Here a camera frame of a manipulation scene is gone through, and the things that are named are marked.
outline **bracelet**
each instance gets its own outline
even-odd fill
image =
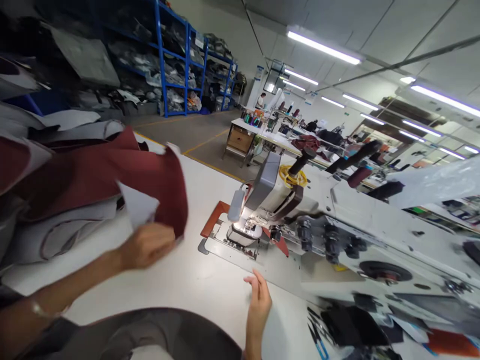
[[[60,318],[63,314],[67,312],[67,310],[70,309],[70,306],[67,306],[64,308],[61,312],[56,312],[53,315],[49,314],[48,312],[44,311],[42,307],[39,305],[38,302],[36,302],[34,299],[31,300],[31,311],[35,314],[38,315],[41,318],[44,319],[58,319]]]

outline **ceiling light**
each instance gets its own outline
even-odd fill
[[[465,150],[471,152],[471,153],[474,153],[474,154],[480,153],[480,151],[478,151],[477,149],[474,149],[473,147],[470,147],[470,146],[464,146],[463,148],[464,148]]]
[[[459,158],[461,160],[465,160],[465,157],[463,157],[462,155],[459,155],[456,152],[450,151],[446,148],[439,147],[438,150],[444,152],[445,154],[452,155],[453,157]]]
[[[326,98],[325,96],[322,96],[321,99],[322,99],[322,100],[325,100],[326,102],[329,102],[329,103],[331,103],[331,104],[333,104],[333,105],[337,105],[338,107],[340,107],[340,108],[342,108],[342,109],[345,107],[345,105],[342,105],[341,103],[338,103],[338,102],[335,102],[335,101],[333,101],[333,100],[330,100],[330,99]]]
[[[418,130],[422,130],[426,133],[429,133],[433,136],[436,136],[438,138],[441,138],[442,137],[442,134],[438,133],[438,132],[435,132],[435,131],[432,131],[430,130],[429,128],[426,128],[426,127],[423,127],[423,126],[420,126],[420,125],[417,125],[416,123],[413,123],[413,122],[410,122],[410,121],[407,121],[407,120],[403,120],[402,121],[404,124],[407,124],[408,126],[411,126],[412,128],[415,128],[415,129],[418,129]]]
[[[379,124],[379,125],[385,125],[385,123],[384,123],[383,121],[380,121],[380,120],[377,119],[376,117],[373,117],[373,116],[364,114],[363,112],[360,114],[360,116],[361,116],[361,117],[364,117],[364,118],[367,119],[367,120],[373,121],[374,123],[377,123],[377,124]]]
[[[480,118],[480,110],[477,110],[476,108],[473,108],[473,107],[467,106],[465,104],[462,104],[461,102],[458,102],[458,101],[455,101],[455,100],[453,100],[449,97],[440,95],[439,93],[434,92],[432,90],[428,90],[427,88],[424,88],[422,86],[415,85],[415,86],[412,86],[411,89],[415,90],[418,93],[421,93],[423,95],[427,95],[427,96],[429,96],[431,98],[434,98],[434,99],[437,99],[438,101],[441,101],[442,103],[451,105],[454,108],[463,110],[466,113],[475,115],[475,116]]]
[[[373,106],[373,105],[371,105],[371,104],[369,104],[369,103],[366,103],[366,102],[364,102],[364,101],[362,101],[362,100],[359,100],[359,99],[357,99],[357,98],[355,98],[355,97],[353,97],[353,96],[350,96],[350,95],[348,95],[348,94],[343,94],[342,96],[343,96],[344,98],[346,98],[346,99],[352,100],[353,102],[356,102],[356,103],[358,103],[358,104],[361,104],[361,105],[363,105],[363,106],[365,106],[365,107],[367,107],[367,108],[369,108],[369,109],[372,109],[372,110],[374,110],[374,111],[377,111],[377,110],[379,109],[378,107],[375,107],[375,106]]]
[[[353,64],[353,65],[358,65],[361,62],[359,59],[354,58],[353,56],[350,56],[350,55],[344,54],[343,52],[334,50],[334,49],[332,49],[328,46],[322,45],[322,44],[320,44],[316,41],[313,41],[313,40],[310,40],[306,37],[298,35],[297,33],[289,31],[287,36],[290,39],[297,40],[298,42],[301,42],[305,45],[308,45],[308,46],[310,46],[314,49],[320,50],[323,53],[332,55],[333,57],[339,58],[343,61],[346,61],[347,63]]]
[[[406,131],[403,131],[403,130],[399,130],[398,132],[399,132],[400,134],[403,134],[403,135],[405,135],[405,136],[408,136],[409,138],[418,140],[418,141],[421,142],[421,143],[424,143],[424,142],[425,142],[425,140],[423,140],[421,137],[415,136],[415,135],[413,135],[413,134],[411,134],[411,133],[409,133],[409,132],[406,132]]]
[[[411,77],[411,76],[402,77],[402,78],[400,79],[400,81],[401,81],[402,83],[405,83],[405,84],[411,84],[411,83],[413,83],[415,80],[417,80],[417,79],[414,78],[414,77]]]
[[[285,84],[288,84],[288,85],[290,85],[290,86],[293,86],[294,88],[297,88],[297,89],[300,89],[300,90],[302,90],[302,91],[305,91],[305,89],[304,89],[303,87],[300,87],[300,86],[298,86],[298,85],[295,85],[294,83],[291,83],[290,81],[283,80],[283,82],[284,82]]]
[[[287,74],[290,74],[290,75],[293,75],[293,76],[295,76],[295,77],[297,77],[297,78],[300,78],[300,79],[302,79],[302,80],[308,81],[309,83],[312,83],[312,84],[314,84],[314,85],[318,85],[318,84],[319,84],[319,83],[316,82],[315,80],[311,80],[311,79],[309,79],[308,77],[305,77],[305,76],[302,76],[302,75],[300,75],[300,74],[297,74],[296,72],[293,72],[293,71],[291,71],[291,70],[285,69],[284,71],[285,71]]]

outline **hand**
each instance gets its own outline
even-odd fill
[[[175,247],[175,233],[170,226],[151,222],[140,226],[125,243],[114,250],[121,270],[146,269]]]
[[[243,279],[243,281],[251,285],[251,301],[246,320],[246,337],[247,343],[251,340],[261,344],[265,324],[272,307],[272,298],[264,277],[256,269],[253,269],[253,274],[255,276],[247,276]]]

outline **scissors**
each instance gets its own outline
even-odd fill
[[[332,335],[330,335],[328,330],[326,330],[325,327],[317,320],[317,319],[319,320],[321,319],[320,316],[315,311],[313,311],[310,307],[307,307],[307,309],[310,314],[310,317],[308,317],[308,319],[310,320],[312,325],[314,326],[316,325],[317,330],[319,331],[319,334],[321,334],[324,338],[326,338],[326,340],[330,343],[330,345],[335,346],[337,343],[335,342]]]
[[[322,341],[322,338],[320,337],[319,332],[317,331],[317,327],[314,325],[313,322],[311,324],[313,326],[313,330],[310,327],[310,324],[307,324],[308,329],[310,330],[311,337],[313,339],[313,342],[315,343],[315,346],[316,346],[316,349],[317,349],[318,353],[320,354],[321,360],[329,360],[330,359],[329,353],[327,352],[327,349],[325,348],[324,342]]]

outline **yellow floor line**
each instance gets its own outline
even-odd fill
[[[193,156],[191,156],[191,155],[189,155],[189,154],[187,154],[187,153],[183,153],[183,155],[185,155],[187,158],[190,158],[190,159],[192,159],[192,160],[195,160],[196,162],[198,162],[198,163],[200,163],[200,164],[202,164],[202,165],[205,165],[205,166],[209,167],[210,169],[216,170],[216,171],[218,171],[219,173],[222,173],[223,175],[227,175],[228,177],[230,177],[230,178],[232,178],[232,179],[235,179],[235,180],[237,180],[237,181],[239,181],[239,182],[241,182],[241,183],[244,183],[244,182],[245,182],[245,180],[243,180],[243,179],[241,179],[241,178],[239,178],[239,177],[236,177],[235,175],[232,175],[232,174],[229,173],[229,172],[223,171],[223,170],[219,169],[218,167],[215,167],[215,166],[213,166],[213,165],[210,165],[209,163],[206,163],[206,162],[204,162],[204,161],[202,161],[202,160],[199,160],[199,159],[197,159],[196,157],[193,157]]]
[[[145,135],[142,135],[142,134],[139,133],[139,132],[136,132],[136,131],[135,131],[135,134],[140,135],[142,138],[145,138],[145,139],[147,139],[147,140],[150,140],[151,142],[154,142],[155,144],[158,144],[158,145],[160,145],[160,146],[163,147],[163,148],[165,147],[165,145],[162,145],[161,143],[156,142],[155,140],[152,140],[151,138],[146,137]]]
[[[230,131],[230,129],[224,130],[224,131],[222,131],[221,133],[215,135],[214,137],[209,138],[207,141],[204,141],[204,142],[202,142],[201,144],[198,144],[197,146],[194,146],[194,147],[192,147],[191,149],[188,149],[187,151],[185,151],[185,152],[183,153],[183,155],[188,154],[189,152],[191,152],[191,151],[193,151],[193,150],[195,150],[195,149],[198,149],[199,147],[201,147],[201,146],[203,146],[203,145],[211,142],[211,141],[214,140],[215,138],[218,138],[220,135],[223,135],[223,134],[225,134],[225,133],[228,132],[228,131]]]
[[[221,112],[214,112],[210,115],[217,115],[217,114],[221,114]],[[179,116],[178,118],[173,119],[173,120],[154,121],[154,122],[148,122],[146,124],[135,125],[135,126],[133,126],[133,128],[138,129],[138,128],[143,128],[143,127],[150,126],[150,125],[169,124],[169,123],[174,123],[174,122],[177,122],[177,121],[180,121],[180,120],[196,119],[196,118],[200,118],[200,117],[203,117],[203,116],[204,115],[202,115],[202,114],[193,115],[193,116]]]
[[[215,139],[216,137],[218,137],[218,136],[220,136],[220,135],[222,135],[222,134],[224,134],[224,133],[226,133],[226,132],[227,132],[227,131],[223,131],[223,132],[219,133],[218,135],[215,135],[214,137],[212,137],[212,139]],[[165,147],[165,145],[162,145],[161,143],[156,142],[155,140],[152,140],[151,138],[146,137],[145,135],[142,135],[142,134],[140,134],[140,133],[138,133],[138,132],[136,132],[136,131],[135,131],[135,133],[136,133],[137,135],[140,135],[142,138],[145,138],[145,139],[147,139],[147,140],[150,140],[151,142],[154,142],[155,144],[160,145],[160,146],[163,147],[163,148]],[[230,177],[230,178],[232,178],[232,179],[238,180],[238,181],[241,182],[241,183],[244,183],[244,182],[245,182],[245,180],[243,180],[243,179],[241,179],[241,178],[239,178],[239,177],[236,177],[235,175],[232,175],[232,174],[229,173],[229,172],[220,170],[218,167],[215,167],[215,166],[213,166],[213,165],[210,165],[209,163],[206,163],[206,162],[204,162],[204,161],[202,161],[202,160],[199,160],[199,159],[197,159],[196,157],[193,157],[193,156],[187,154],[187,152],[184,152],[183,155],[185,155],[187,158],[190,158],[190,159],[192,159],[192,160],[195,160],[196,162],[198,162],[198,163],[200,163],[200,164],[202,164],[202,165],[205,165],[205,166],[209,167],[210,169],[216,170],[216,171],[218,171],[219,173],[222,173],[222,174],[224,174],[224,175],[227,175],[228,177]]]

